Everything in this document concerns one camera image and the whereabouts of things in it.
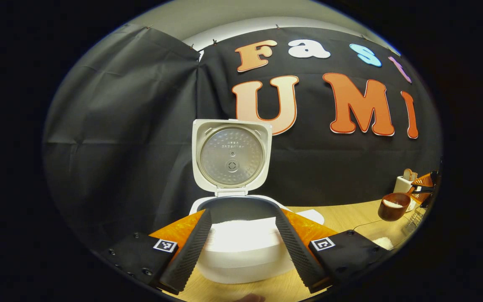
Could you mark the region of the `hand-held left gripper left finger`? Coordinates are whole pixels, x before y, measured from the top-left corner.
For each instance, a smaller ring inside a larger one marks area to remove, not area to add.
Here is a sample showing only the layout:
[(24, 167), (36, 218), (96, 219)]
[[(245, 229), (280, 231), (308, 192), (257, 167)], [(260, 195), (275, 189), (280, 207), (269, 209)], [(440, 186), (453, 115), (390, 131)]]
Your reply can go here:
[(119, 273), (155, 290), (177, 295), (196, 266), (212, 225), (200, 210), (151, 234), (134, 232), (100, 252)]

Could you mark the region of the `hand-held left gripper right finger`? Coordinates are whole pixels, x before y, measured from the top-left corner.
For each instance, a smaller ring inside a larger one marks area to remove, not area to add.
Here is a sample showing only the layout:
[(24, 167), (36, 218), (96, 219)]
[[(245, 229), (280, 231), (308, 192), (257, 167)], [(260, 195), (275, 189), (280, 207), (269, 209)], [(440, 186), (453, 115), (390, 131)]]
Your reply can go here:
[(275, 224), (303, 284), (313, 294), (353, 283), (391, 256), (358, 231), (336, 232), (276, 208)]

